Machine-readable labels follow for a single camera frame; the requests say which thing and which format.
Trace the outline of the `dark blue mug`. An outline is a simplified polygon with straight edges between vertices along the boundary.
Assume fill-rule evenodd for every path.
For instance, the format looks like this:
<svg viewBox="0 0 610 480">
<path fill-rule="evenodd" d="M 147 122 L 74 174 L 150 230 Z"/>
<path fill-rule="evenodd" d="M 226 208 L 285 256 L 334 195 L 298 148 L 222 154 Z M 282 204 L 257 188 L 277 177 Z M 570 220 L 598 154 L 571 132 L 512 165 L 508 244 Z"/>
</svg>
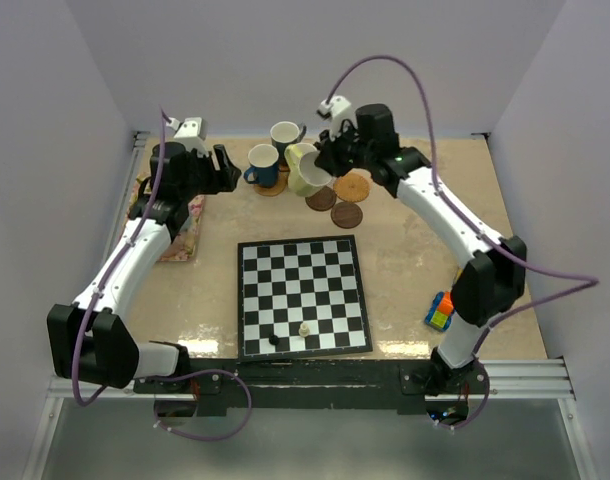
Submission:
<svg viewBox="0 0 610 480">
<path fill-rule="evenodd" d="M 244 172 L 246 183 L 272 188 L 278 181 L 278 150 L 271 144 L 259 144 L 248 152 L 249 168 Z"/>
</svg>

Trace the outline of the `woven rattan coaster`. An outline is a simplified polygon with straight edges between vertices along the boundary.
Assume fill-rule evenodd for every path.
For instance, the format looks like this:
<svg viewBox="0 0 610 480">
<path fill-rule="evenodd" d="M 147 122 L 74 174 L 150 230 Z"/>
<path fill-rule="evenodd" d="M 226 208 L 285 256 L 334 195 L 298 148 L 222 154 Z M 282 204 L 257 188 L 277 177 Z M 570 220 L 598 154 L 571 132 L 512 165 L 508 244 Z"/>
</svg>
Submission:
<svg viewBox="0 0 610 480">
<path fill-rule="evenodd" d="M 360 174 L 347 173 L 335 180 L 333 190 L 340 200 L 358 203 L 369 196 L 370 183 Z"/>
<path fill-rule="evenodd" d="M 254 191 L 263 197 L 276 197 L 280 195 L 285 189 L 287 184 L 280 178 L 273 186 L 263 187 L 260 184 L 254 184 Z"/>
</svg>

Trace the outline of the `dark walnut coaster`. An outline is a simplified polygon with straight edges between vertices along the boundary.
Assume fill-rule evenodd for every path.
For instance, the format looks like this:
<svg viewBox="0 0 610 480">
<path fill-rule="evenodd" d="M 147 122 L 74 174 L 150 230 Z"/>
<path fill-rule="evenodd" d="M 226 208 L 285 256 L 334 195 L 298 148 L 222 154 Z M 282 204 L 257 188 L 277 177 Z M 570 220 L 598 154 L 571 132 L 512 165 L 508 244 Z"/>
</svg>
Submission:
<svg viewBox="0 0 610 480">
<path fill-rule="evenodd" d="M 328 211 L 336 204 L 337 195 L 330 187 L 323 187 L 314 195 L 305 199 L 306 205 L 315 211 Z"/>
<path fill-rule="evenodd" d="M 339 228 L 352 229 L 362 222 L 363 211 L 355 203 L 340 202 L 331 209 L 330 218 Z"/>
</svg>

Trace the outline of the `teal grey mug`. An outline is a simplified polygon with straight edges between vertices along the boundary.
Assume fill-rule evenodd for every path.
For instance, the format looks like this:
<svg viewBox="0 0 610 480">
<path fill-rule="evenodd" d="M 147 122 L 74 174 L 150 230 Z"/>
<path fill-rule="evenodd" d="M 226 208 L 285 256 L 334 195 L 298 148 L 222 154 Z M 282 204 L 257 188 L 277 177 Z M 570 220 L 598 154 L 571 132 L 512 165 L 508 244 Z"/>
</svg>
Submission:
<svg viewBox="0 0 610 480">
<path fill-rule="evenodd" d="M 272 145 L 279 154 L 279 166 L 286 167 L 285 151 L 288 146 L 302 141 L 307 132 L 307 127 L 303 123 L 291 121 L 281 121 L 274 124 L 270 129 Z"/>
</svg>

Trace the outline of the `green mug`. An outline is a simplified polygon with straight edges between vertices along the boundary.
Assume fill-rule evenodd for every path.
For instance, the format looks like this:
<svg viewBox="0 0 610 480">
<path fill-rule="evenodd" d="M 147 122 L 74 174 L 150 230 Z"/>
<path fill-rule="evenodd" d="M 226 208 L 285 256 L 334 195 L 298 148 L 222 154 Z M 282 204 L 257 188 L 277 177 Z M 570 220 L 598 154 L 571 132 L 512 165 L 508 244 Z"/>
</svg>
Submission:
<svg viewBox="0 0 610 480">
<path fill-rule="evenodd" d="M 319 156 L 316 147 L 309 143 L 289 145 L 285 159 L 289 166 L 288 188 L 297 196 L 306 198 L 328 186 L 333 177 L 315 164 Z"/>
</svg>

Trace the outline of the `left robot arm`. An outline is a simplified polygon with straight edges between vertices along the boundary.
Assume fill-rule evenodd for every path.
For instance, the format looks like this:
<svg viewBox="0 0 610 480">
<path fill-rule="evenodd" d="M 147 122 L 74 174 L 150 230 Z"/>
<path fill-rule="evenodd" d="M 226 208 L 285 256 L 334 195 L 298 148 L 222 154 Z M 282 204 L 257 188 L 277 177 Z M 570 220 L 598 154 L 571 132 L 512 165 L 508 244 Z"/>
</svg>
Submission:
<svg viewBox="0 0 610 480">
<path fill-rule="evenodd" d="M 150 171 L 105 265 L 71 303 L 54 305 L 47 315 L 54 370 L 61 378 L 123 388 L 156 377 L 170 392 L 191 383 L 186 348 L 136 342 L 126 316 L 146 276 L 187 223 L 190 202 L 234 191 L 241 171 L 222 144 L 200 156 L 175 141 L 153 148 Z"/>
</svg>

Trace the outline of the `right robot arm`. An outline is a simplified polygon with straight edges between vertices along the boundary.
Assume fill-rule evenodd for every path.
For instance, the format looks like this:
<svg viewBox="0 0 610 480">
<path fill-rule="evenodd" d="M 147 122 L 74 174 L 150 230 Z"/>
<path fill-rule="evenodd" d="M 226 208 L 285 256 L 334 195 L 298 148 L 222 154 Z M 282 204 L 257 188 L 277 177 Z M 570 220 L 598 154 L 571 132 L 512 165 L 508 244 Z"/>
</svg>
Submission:
<svg viewBox="0 0 610 480">
<path fill-rule="evenodd" d="M 517 236 L 503 237 L 487 228 L 433 175 L 430 160 L 414 147 L 401 145 L 393 114 L 382 103 L 353 108 L 342 96 L 320 103 L 328 121 L 316 144 L 317 167 L 334 177 L 353 169 L 413 210 L 449 248 L 461 270 L 451 289 L 455 312 L 444 339 L 434 348 L 425 372 L 415 376 L 430 395 L 454 392 L 473 370 L 480 342 L 491 323 L 523 295 L 525 270 L 512 261 L 525 259 Z"/>
</svg>

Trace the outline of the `floral serving tray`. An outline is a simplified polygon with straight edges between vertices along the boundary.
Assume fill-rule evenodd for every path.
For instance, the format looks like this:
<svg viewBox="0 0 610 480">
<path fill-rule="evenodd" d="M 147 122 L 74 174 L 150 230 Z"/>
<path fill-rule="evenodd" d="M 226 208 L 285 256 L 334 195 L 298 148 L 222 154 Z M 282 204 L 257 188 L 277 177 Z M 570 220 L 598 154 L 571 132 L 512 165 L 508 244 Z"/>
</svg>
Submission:
<svg viewBox="0 0 610 480">
<path fill-rule="evenodd" d="M 149 194 L 151 191 L 149 175 L 144 172 L 136 176 L 128 207 L 131 207 L 136 202 L 141 191 L 146 194 Z M 189 216 L 172 244 L 159 258 L 159 263 L 187 262 L 194 257 L 198 245 L 199 224 L 205 200 L 206 198 L 203 195 L 198 195 L 189 202 Z"/>
</svg>

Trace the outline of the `black white chessboard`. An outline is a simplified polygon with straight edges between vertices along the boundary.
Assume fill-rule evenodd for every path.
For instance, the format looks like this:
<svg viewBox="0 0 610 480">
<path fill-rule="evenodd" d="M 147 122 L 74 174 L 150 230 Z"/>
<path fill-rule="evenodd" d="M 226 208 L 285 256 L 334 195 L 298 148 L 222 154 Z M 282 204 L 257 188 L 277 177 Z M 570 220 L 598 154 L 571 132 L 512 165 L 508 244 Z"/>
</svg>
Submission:
<svg viewBox="0 0 610 480">
<path fill-rule="evenodd" d="M 373 350 L 353 235 L 240 243 L 237 276 L 239 360 Z M 306 337 L 299 335 L 303 322 Z M 272 333 L 280 338 L 276 346 Z"/>
</svg>

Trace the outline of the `white chess piece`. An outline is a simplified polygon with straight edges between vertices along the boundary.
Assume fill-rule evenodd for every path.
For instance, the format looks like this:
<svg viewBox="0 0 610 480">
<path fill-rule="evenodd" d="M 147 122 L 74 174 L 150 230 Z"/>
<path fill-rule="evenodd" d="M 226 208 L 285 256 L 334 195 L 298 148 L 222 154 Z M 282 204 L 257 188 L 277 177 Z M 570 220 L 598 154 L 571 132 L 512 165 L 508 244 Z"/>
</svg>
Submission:
<svg viewBox="0 0 610 480">
<path fill-rule="evenodd" d="M 307 323 L 303 322 L 299 327 L 299 335 L 302 337 L 306 337 L 309 335 L 309 333 L 310 333 L 309 325 Z"/>
</svg>

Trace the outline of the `colourful toy car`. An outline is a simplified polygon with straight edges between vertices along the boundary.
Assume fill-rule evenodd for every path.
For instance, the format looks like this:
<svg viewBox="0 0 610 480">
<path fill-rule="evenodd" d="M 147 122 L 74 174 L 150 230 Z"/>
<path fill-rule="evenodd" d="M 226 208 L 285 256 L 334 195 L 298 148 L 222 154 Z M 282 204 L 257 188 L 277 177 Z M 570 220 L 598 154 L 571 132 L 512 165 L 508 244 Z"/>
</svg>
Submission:
<svg viewBox="0 0 610 480">
<path fill-rule="evenodd" d="M 445 332 L 452 322 L 455 308 L 450 291 L 438 292 L 425 316 L 424 323 L 439 332 Z"/>
</svg>

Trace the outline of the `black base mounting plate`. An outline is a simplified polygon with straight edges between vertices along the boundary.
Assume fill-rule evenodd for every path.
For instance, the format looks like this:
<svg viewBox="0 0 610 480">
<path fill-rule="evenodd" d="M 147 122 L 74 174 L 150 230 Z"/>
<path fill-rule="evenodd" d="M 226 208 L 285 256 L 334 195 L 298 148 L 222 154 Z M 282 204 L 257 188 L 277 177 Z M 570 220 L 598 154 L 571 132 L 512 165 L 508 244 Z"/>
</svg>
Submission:
<svg viewBox="0 0 610 480">
<path fill-rule="evenodd" d="M 480 364 L 447 371 L 425 360 L 298 359 L 242 363 L 192 359 L 192 379 L 137 380 L 139 395 L 194 400 L 202 417 L 230 409 L 394 410 L 422 415 L 432 398 L 487 394 L 489 378 Z"/>
</svg>

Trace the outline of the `left aluminium rail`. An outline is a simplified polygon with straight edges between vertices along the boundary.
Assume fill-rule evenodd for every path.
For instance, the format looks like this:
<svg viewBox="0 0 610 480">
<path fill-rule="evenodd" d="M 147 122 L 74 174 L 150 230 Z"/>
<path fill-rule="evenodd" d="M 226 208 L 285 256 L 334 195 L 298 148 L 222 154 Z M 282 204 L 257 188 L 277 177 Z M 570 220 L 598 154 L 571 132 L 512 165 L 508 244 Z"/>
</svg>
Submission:
<svg viewBox="0 0 610 480">
<path fill-rule="evenodd" d="M 148 131 L 133 134 L 126 178 L 121 184 L 114 224 L 104 253 L 104 264 L 91 284 L 73 301 L 82 311 L 74 350 L 81 358 L 116 353 L 136 355 L 139 342 L 129 329 L 127 315 L 152 268 L 142 238 L 146 228 L 128 219 L 128 203 L 141 160 L 147 155 Z"/>
</svg>

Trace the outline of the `aluminium rail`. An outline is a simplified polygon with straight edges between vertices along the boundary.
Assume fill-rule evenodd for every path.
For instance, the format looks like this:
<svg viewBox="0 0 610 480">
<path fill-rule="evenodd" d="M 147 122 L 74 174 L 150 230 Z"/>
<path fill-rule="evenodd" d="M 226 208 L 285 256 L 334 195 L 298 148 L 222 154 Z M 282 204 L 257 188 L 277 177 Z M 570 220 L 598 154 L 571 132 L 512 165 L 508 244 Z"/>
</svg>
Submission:
<svg viewBox="0 0 610 480">
<path fill-rule="evenodd" d="M 127 315 L 152 268 L 142 238 L 146 228 L 128 219 L 128 203 L 141 160 L 147 155 L 148 131 L 133 134 L 126 178 L 121 184 L 114 224 L 104 253 L 104 264 L 91 284 L 73 301 L 82 311 L 74 350 L 81 358 L 116 353 L 136 355 L 139 342 L 129 329 Z"/>
<path fill-rule="evenodd" d="M 187 373 L 201 371 L 200 392 L 216 394 L 240 378 L 251 390 L 324 389 L 352 393 L 391 391 L 400 395 L 492 399 L 571 399 L 574 390 L 562 360 L 489 361 L 459 370 L 429 359 L 295 359 L 239 362 L 191 359 Z"/>
</svg>

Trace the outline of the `front aluminium rail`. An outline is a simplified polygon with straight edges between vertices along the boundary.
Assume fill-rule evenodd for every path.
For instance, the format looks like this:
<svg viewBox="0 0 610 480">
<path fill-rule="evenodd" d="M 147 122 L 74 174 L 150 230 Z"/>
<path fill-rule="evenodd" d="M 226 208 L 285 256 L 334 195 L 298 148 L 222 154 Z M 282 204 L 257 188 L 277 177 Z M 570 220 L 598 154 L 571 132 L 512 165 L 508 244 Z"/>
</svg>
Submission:
<svg viewBox="0 0 610 480">
<path fill-rule="evenodd" d="M 571 399 L 574 390 L 562 360 L 489 361 L 459 370 L 429 359 L 295 359 L 239 362 L 191 359 L 187 373 L 201 371 L 200 392 L 216 394 L 240 378 L 251 390 L 324 389 L 352 393 L 391 391 L 400 395 L 492 399 Z"/>
</svg>

